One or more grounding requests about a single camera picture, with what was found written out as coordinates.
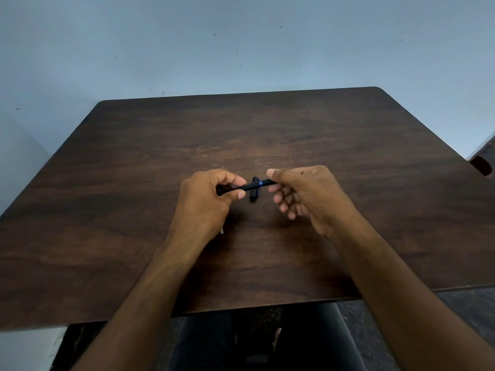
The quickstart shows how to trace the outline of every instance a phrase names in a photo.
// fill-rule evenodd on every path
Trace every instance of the dark pants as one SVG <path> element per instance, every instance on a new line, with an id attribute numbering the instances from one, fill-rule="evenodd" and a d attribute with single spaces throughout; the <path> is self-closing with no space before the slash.
<path id="1" fill-rule="evenodd" d="M 183 318 L 170 362 L 171 371 L 238 370 L 230 314 Z M 282 330 L 270 369 L 364 371 L 366 367 L 334 303 L 296 305 L 282 313 Z"/>

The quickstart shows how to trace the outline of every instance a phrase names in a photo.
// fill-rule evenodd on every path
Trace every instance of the forearm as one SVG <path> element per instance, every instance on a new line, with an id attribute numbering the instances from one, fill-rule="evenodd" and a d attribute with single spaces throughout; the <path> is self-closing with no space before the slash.
<path id="1" fill-rule="evenodd" d="M 170 235 L 112 319 L 73 368 L 149 369 L 155 361 L 179 288 L 201 247 Z"/>
<path id="2" fill-rule="evenodd" d="M 333 242 L 402 369 L 494 368 L 493 349 L 361 215 L 334 224 L 334 229 Z"/>

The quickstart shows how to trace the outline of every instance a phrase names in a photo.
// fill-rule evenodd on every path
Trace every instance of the wooden table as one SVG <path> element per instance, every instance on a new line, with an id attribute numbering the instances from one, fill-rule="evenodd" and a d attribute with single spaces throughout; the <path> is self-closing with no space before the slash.
<path id="1" fill-rule="evenodd" d="M 375 87 L 99 103 L 0 221 L 0 329 L 111 317 L 181 180 L 323 164 L 433 289 L 495 283 L 495 190 Z M 262 189 L 236 203 L 176 314 L 359 296 L 333 247 Z"/>

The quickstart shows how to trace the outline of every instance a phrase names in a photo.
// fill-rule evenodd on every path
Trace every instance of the person's left arm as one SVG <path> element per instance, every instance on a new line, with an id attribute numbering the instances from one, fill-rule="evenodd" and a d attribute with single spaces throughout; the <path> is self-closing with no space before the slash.
<path id="1" fill-rule="evenodd" d="M 245 196 L 242 190 L 218 196 L 216 186 L 246 183 L 223 169 L 197 172 L 182 182 L 168 236 L 73 371 L 151 367 L 182 281 L 206 244 L 220 232 L 230 205 Z"/>

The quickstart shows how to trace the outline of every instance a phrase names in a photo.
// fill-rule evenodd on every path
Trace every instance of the hand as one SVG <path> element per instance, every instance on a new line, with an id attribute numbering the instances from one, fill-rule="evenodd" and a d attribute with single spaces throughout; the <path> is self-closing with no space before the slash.
<path id="1" fill-rule="evenodd" d="M 277 182 L 269 186 L 268 191 L 274 193 L 273 201 L 280 211 L 287 213 L 291 220 L 309 216 L 316 232 L 331 240 L 335 238 L 333 224 L 340 219 L 348 221 L 347 215 L 359 215 L 327 167 L 269 169 L 266 175 Z"/>
<path id="2" fill-rule="evenodd" d="M 244 190 L 233 190 L 218 196 L 216 186 L 245 184 L 244 178 L 224 169 L 196 172 L 183 180 L 169 234 L 194 237 L 206 246 L 220 232 L 230 205 L 246 195 Z"/>

